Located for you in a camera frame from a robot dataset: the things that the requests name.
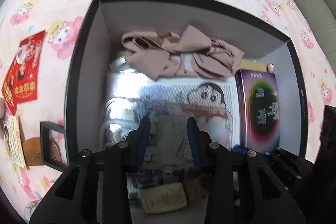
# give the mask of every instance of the colorful packaging box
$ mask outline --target colorful packaging box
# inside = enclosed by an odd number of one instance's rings
[[[236,74],[241,132],[240,145],[264,153],[279,146],[279,102],[275,75],[239,70]]]

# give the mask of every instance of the red envelope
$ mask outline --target red envelope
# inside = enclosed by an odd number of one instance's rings
[[[45,30],[22,40],[8,70],[2,94],[12,112],[16,104],[37,99],[37,73]]]

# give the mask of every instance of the folded fabric band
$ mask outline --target folded fabric band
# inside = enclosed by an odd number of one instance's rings
[[[128,32],[122,44],[135,52],[125,58],[126,62],[151,79],[158,77],[221,78],[233,76],[244,56],[238,48],[217,38],[209,38],[189,25],[181,38],[169,32]],[[185,69],[184,54],[191,52],[192,70]],[[181,54],[181,60],[172,60],[170,54]]]

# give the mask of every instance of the black cartoon hair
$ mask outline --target black cartoon hair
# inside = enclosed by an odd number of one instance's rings
[[[23,77],[24,77],[24,75],[25,75],[25,73],[26,73],[26,71],[24,71],[23,74],[21,74],[21,73],[20,73],[20,70],[19,70],[19,71],[17,72],[17,78],[18,78],[19,80],[22,80]]]
[[[218,91],[220,93],[221,97],[222,97],[220,102],[224,103],[224,105],[226,106],[226,103],[225,103],[225,100],[224,100],[224,93],[223,93],[223,90],[221,89],[221,87],[219,85],[216,85],[214,83],[203,83],[203,84],[200,84],[198,86],[198,88],[201,88],[203,86],[210,86],[213,90]]]

